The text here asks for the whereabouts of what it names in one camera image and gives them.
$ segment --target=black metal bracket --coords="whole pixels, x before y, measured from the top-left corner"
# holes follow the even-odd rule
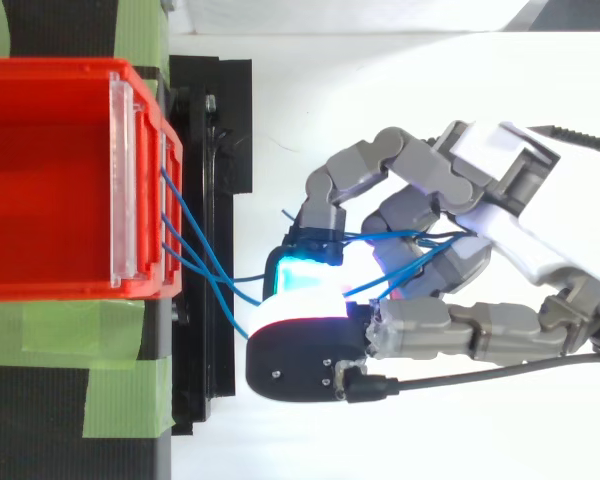
[[[170,122],[182,140],[183,196],[220,263],[233,275],[233,195],[252,189],[251,61],[172,56]],[[183,219],[183,237],[207,260]],[[221,286],[233,310],[233,294]],[[234,331],[204,278],[183,271],[173,322],[174,435],[235,395]]]

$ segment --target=cable connector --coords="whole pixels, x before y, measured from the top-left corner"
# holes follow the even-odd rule
[[[348,368],[344,372],[344,391],[349,403],[375,402],[400,393],[396,378],[365,375],[360,367]]]

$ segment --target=blue light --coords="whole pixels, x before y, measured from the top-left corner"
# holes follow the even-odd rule
[[[274,293],[337,284],[339,268],[314,260],[284,257],[276,268]]]

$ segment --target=red container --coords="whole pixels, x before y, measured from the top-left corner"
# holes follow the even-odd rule
[[[0,59],[0,301],[168,297],[182,144],[118,59]]]

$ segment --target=wire bundle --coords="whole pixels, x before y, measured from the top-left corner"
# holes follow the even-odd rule
[[[207,265],[205,265],[202,258],[184,240],[184,238],[182,238],[182,236],[178,233],[178,231],[171,224],[171,222],[169,221],[169,219],[167,218],[167,216],[164,213],[162,214],[162,221],[164,222],[166,228],[169,230],[171,235],[173,235],[173,237],[182,245],[182,247],[189,254],[189,256],[193,259],[193,263],[188,261],[181,255],[179,255],[175,250],[173,250],[166,243],[163,243],[162,247],[165,249],[165,251],[169,255],[173,256],[176,260],[178,260],[180,263],[182,263],[183,266],[185,266],[186,268],[190,269],[191,271],[193,271],[199,275],[202,275],[209,281],[209,284],[211,285],[211,288],[213,289],[213,292],[215,293],[215,295],[218,299],[220,307],[222,308],[222,311],[224,312],[224,314],[227,317],[227,319],[229,320],[229,322],[231,322],[233,327],[236,329],[236,331],[240,335],[242,335],[244,338],[248,338],[247,333],[244,331],[244,329],[242,327],[240,327],[238,322],[236,322],[233,314],[231,313],[231,309],[227,305],[227,302],[224,299],[222,292],[220,291],[220,287],[218,286],[218,284],[220,284],[220,283],[226,284],[231,289],[231,291],[234,292],[238,297],[242,298],[244,301],[248,302],[251,305],[258,306],[258,305],[260,305],[260,302],[256,299],[246,295],[245,293],[243,293],[237,287],[236,283],[261,280],[264,278],[264,275],[256,275],[253,277],[236,278],[236,279],[230,278],[227,275],[227,273],[225,272],[225,270],[222,268],[222,265],[218,261],[218,258],[216,257],[216,255],[213,251],[213,248],[211,248],[211,245],[209,245],[209,242],[207,241],[206,237],[204,236],[204,233],[202,232],[202,229],[198,225],[198,222],[196,222],[196,219],[193,217],[193,214],[187,207],[187,204],[185,203],[184,198],[182,198],[182,195],[180,194],[180,192],[174,185],[174,183],[171,180],[171,178],[169,177],[167,171],[164,168],[162,168],[161,173],[165,179],[165,182],[167,183],[167,186],[169,187],[169,189],[171,190],[173,195],[178,200],[178,203],[180,203],[180,205],[182,207],[182,211],[183,211],[187,221],[189,222],[189,224],[193,228],[194,232],[196,233],[196,236],[200,240],[207,256],[211,260],[211,263],[213,264],[213,267],[216,270],[216,272],[218,273],[218,275],[214,275],[209,270],[209,268],[207,267]],[[283,210],[283,213],[291,220],[294,220],[294,218],[291,215],[289,215],[287,212],[285,212],[284,210]],[[372,282],[369,282],[365,285],[361,285],[360,287],[357,287],[349,292],[346,292],[344,294],[344,296],[350,297],[352,295],[355,295],[356,293],[360,293],[364,290],[372,288],[372,287],[379,285],[383,282],[386,282],[390,279],[395,279],[394,282],[390,284],[389,288],[387,288],[383,292],[383,294],[380,296],[380,298],[383,298],[383,297],[389,295],[395,288],[397,288],[402,283],[406,282],[410,278],[417,275],[418,272],[420,271],[420,269],[424,265],[426,265],[428,262],[430,262],[433,259],[433,257],[435,257],[437,254],[439,254],[443,250],[449,248],[454,241],[456,241],[460,236],[463,236],[463,235],[466,235],[466,234],[458,233],[458,232],[430,234],[430,233],[426,233],[426,232],[420,232],[417,230],[403,230],[403,231],[398,231],[398,232],[383,232],[383,233],[373,233],[373,234],[346,233],[344,240],[343,240],[345,245],[348,245],[349,243],[354,242],[354,241],[381,240],[381,239],[387,239],[387,238],[410,237],[410,238],[413,238],[419,246],[421,246],[423,248],[429,248],[430,250],[427,253],[425,253],[424,255],[422,255],[421,257],[419,257],[414,262],[412,262],[408,265],[405,265],[404,267],[401,267],[393,272],[390,272],[389,274],[384,275]],[[439,239],[439,238],[448,238],[448,240],[446,240],[443,243],[438,243],[438,242],[434,241],[434,239]]]

